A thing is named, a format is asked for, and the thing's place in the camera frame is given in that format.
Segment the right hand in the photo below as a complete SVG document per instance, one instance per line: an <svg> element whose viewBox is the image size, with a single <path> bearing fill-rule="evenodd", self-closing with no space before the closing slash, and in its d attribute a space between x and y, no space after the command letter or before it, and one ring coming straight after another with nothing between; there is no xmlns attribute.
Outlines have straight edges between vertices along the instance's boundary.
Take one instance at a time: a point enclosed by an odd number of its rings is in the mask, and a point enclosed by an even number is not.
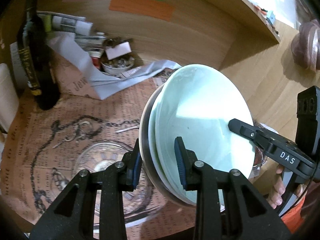
<svg viewBox="0 0 320 240"><path fill-rule="evenodd" d="M281 178L283 170L283 166L277 166L274 185L271 187L268 197L266 199L273 209L280 206L283 202L282 195L285 193L285 186Z"/></svg>

